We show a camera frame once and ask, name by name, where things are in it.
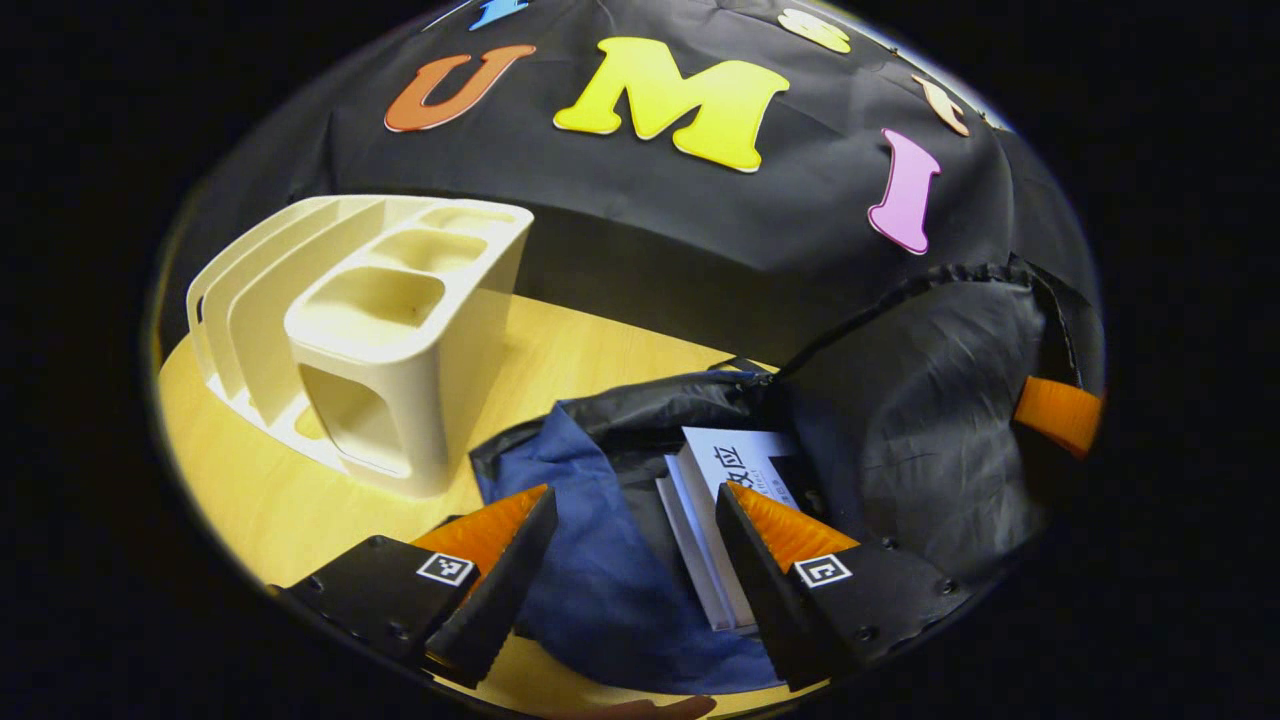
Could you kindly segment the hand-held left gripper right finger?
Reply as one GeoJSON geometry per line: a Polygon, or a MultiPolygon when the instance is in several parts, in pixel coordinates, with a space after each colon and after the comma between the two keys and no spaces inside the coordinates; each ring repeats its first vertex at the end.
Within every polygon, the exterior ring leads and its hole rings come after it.
{"type": "Polygon", "coordinates": [[[791,691],[887,662],[973,596],[924,559],[861,543],[739,483],[719,488],[716,524],[774,673],[791,691]]]}

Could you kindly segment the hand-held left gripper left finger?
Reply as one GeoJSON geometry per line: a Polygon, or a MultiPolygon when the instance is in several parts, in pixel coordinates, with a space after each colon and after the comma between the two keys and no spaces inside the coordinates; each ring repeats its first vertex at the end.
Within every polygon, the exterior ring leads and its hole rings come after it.
{"type": "Polygon", "coordinates": [[[280,589],[285,606],[384,660],[468,689],[492,670],[558,527],[535,486],[416,541],[370,536],[280,589]]]}

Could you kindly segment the white book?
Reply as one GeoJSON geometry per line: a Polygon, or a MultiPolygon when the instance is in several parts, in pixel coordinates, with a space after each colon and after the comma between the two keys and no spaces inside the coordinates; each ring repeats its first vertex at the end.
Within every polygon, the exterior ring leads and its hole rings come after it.
{"type": "Polygon", "coordinates": [[[691,583],[707,624],[713,632],[732,632],[739,628],[718,574],[708,565],[705,539],[689,514],[686,492],[678,479],[676,465],[668,462],[667,473],[655,480],[660,502],[678,550],[680,561],[691,583]]]}

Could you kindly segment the blue schoolbag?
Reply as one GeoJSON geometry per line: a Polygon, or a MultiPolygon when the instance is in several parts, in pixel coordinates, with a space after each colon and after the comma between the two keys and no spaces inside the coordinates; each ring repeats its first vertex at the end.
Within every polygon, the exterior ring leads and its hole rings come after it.
{"type": "Polygon", "coordinates": [[[924,559],[977,601],[1044,530],[1071,471],[1066,451],[1012,420],[1025,378],[1100,395],[1105,364],[1100,309],[1011,258],[908,279],[776,374],[696,372],[561,401],[471,454],[486,503],[556,492],[558,528],[517,628],[603,685],[785,683],[760,637],[709,628],[677,564],[657,479],[660,452],[696,423],[781,430],[820,521],[924,559]]]}

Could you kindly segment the blue-grey book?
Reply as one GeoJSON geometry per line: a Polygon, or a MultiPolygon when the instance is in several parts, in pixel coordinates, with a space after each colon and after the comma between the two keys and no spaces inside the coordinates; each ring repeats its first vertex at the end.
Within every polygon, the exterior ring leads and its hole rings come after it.
{"type": "Polygon", "coordinates": [[[719,487],[732,483],[801,509],[774,464],[795,460],[797,448],[777,432],[700,427],[684,427],[681,432],[684,445],[667,461],[692,533],[692,557],[701,562],[710,584],[710,594],[703,600],[704,611],[713,630],[751,635],[756,633],[756,621],[716,524],[716,500],[719,487]]]}

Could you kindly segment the white plastic bookshelf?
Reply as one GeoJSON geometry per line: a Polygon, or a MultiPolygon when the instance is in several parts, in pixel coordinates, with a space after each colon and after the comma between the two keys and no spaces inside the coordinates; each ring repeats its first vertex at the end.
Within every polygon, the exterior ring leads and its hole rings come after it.
{"type": "Polygon", "coordinates": [[[293,202],[191,281],[206,386],[326,468],[433,498],[486,401],[532,214],[412,195],[293,202]]]}

